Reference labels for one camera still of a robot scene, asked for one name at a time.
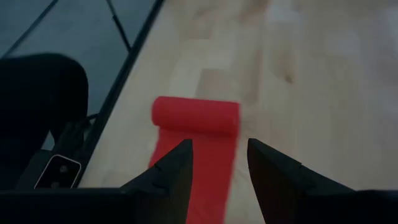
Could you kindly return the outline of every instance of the smartphone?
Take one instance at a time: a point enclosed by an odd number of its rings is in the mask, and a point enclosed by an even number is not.
[[[80,170],[81,164],[79,162],[59,154],[54,155],[45,166],[34,189],[70,189]]]

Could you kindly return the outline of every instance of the dark clothing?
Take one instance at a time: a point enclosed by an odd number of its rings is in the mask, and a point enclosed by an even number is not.
[[[0,189],[17,183],[50,131],[86,117],[88,82],[76,61],[58,54],[0,60]]]

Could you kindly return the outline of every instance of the red carpet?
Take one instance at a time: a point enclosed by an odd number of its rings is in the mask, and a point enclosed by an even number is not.
[[[159,140],[150,166],[182,140],[193,140],[187,223],[223,223],[239,131],[239,104],[159,97],[152,107],[152,121],[159,126]]]

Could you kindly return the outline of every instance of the black pant leg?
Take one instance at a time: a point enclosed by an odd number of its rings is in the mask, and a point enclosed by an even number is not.
[[[0,60],[0,189],[16,184],[49,130],[87,114],[84,69],[58,54]]]

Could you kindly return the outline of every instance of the red roll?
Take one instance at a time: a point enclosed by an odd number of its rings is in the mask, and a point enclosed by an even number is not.
[[[236,136],[239,104],[160,96],[152,106],[152,122],[173,131]]]

